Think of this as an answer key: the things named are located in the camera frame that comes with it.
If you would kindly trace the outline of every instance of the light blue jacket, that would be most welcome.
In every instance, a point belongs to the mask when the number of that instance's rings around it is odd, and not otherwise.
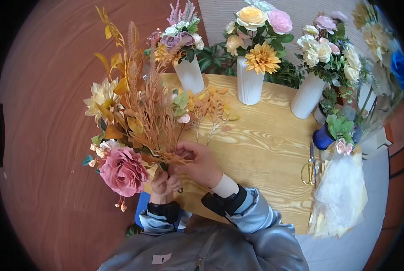
[[[129,237],[99,270],[309,270],[294,226],[281,223],[258,189],[246,190],[230,217],[238,227],[213,222],[178,233],[165,217],[143,211],[144,232]]]

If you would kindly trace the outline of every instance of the person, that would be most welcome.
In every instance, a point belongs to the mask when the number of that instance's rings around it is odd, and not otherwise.
[[[192,160],[184,166],[157,169],[150,203],[167,204],[181,187],[177,173],[208,187],[221,198],[241,188],[217,166],[210,149],[183,141],[177,154]],[[292,224],[269,206],[257,188],[245,188],[244,200],[230,215],[236,225],[209,220],[188,232],[176,232],[166,217],[140,214],[144,232],[133,235],[104,262],[99,271],[114,270],[308,270]]]

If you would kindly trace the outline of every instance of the ribbed white vase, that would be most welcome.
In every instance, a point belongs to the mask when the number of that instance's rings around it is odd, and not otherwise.
[[[326,83],[310,73],[304,79],[291,102],[291,111],[297,118],[307,118],[319,102]]]
[[[264,74],[259,71],[257,75],[255,70],[246,71],[246,58],[239,56],[237,59],[238,75],[238,100],[245,105],[254,105],[259,102],[264,84]]]
[[[198,94],[204,89],[205,84],[196,57],[194,57],[191,63],[188,60],[182,60],[174,68],[185,91],[188,92],[191,89],[194,94]]]

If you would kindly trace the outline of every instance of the blue rose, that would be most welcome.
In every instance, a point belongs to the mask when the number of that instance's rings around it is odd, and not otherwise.
[[[404,56],[400,51],[397,51],[392,55],[390,68],[395,75],[396,80],[398,80],[399,86],[404,91]]]

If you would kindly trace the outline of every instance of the hand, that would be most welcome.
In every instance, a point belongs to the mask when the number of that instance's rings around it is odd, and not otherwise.
[[[169,165],[167,172],[164,172],[160,167],[157,168],[151,187],[152,194],[149,201],[156,204],[167,204],[169,203],[168,196],[173,191],[178,191],[182,187],[182,182],[179,180],[173,165]]]
[[[179,172],[187,174],[196,183],[212,189],[218,185],[223,172],[218,168],[208,146],[190,141],[181,141],[176,145],[176,153],[191,163],[177,166]]]

